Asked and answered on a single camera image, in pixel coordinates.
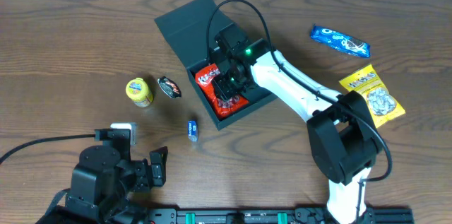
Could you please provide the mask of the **red snack bag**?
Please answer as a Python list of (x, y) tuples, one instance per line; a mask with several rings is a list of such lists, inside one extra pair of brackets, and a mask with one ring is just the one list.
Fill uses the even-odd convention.
[(210, 106), (215, 111), (218, 119), (224, 119), (249, 104), (249, 101), (241, 95), (236, 95), (229, 100), (222, 100), (215, 95), (212, 85), (213, 79), (220, 74), (215, 64), (208, 65), (196, 73), (195, 79), (203, 94), (208, 99)]

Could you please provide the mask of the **yellow Mentos gum bottle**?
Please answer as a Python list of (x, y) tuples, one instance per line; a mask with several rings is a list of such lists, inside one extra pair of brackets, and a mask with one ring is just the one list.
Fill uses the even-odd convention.
[(153, 101), (153, 94), (142, 78), (130, 80), (126, 85), (126, 94), (138, 107), (147, 107)]

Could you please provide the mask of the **blue Oreo cookie pack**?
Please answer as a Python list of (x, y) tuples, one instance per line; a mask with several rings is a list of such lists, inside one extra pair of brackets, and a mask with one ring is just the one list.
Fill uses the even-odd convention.
[(355, 57), (365, 59), (371, 57), (368, 43), (330, 28), (314, 25), (310, 32), (310, 38), (339, 52)]

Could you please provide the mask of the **yellow snack bag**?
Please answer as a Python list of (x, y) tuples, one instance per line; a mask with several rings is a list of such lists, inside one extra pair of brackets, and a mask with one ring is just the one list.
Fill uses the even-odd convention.
[(405, 114), (402, 105), (389, 93), (371, 64), (339, 80), (349, 92), (359, 93), (366, 101), (376, 128)]

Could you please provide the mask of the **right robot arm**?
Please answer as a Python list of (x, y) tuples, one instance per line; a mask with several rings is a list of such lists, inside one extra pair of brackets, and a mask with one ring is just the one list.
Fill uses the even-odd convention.
[(220, 69), (215, 94), (227, 100), (270, 91), (307, 124), (311, 154), (329, 180), (327, 210), (337, 223), (363, 223), (364, 190), (383, 146), (365, 99), (327, 88), (302, 73), (269, 41), (252, 42), (235, 23), (214, 37), (210, 58)]

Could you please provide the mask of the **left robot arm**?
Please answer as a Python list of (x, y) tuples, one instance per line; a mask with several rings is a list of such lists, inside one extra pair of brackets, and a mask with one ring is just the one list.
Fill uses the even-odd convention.
[(166, 182), (168, 148), (132, 160), (130, 141), (104, 141), (81, 152), (71, 186), (57, 193), (39, 223), (153, 223), (149, 209), (128, 194), (148, 192)]

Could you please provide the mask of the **blue Eclipse mint tin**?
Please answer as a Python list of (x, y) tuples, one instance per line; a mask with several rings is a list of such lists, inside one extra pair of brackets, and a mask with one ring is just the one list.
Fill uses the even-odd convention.
[(189, 120), (187, 122), (187, 136), (190, 141), (197, 142), (198, 140), (198, 125), (196, 121)]

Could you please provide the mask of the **black open gift box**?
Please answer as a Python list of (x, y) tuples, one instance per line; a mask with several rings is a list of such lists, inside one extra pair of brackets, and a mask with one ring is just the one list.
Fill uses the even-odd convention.
[(155, 19), (162, 36), (184, 65), (188, 79), (218, 130), (255, 112), (277, 98), (266, 89), (260, 89), (249, 98), (249, 104), (226, 118), (216, 115), (213, 106), (196, 83), (195, 74), (208, 65), (206, 28), (214, 12), (214, 0), (193, 0)]

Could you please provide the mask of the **black Mars candy wrapper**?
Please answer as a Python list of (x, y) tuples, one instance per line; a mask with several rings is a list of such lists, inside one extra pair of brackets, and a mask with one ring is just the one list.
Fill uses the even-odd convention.
[(161, 90), (170, 98), (180, 98), (182, 96), (182, 92), (178, 85), (166, 76), (159, 78), (157, 83)]

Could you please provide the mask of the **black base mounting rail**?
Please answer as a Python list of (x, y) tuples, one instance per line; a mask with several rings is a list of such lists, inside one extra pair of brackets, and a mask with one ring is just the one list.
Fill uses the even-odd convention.
[[(149, 211), (150, 224), (329, 224), (337, 220), (324, 207), (259, 210), (176, 210)], [(368, 208), (359, 220), (366, 224), (414, 224), (409, 208)]]

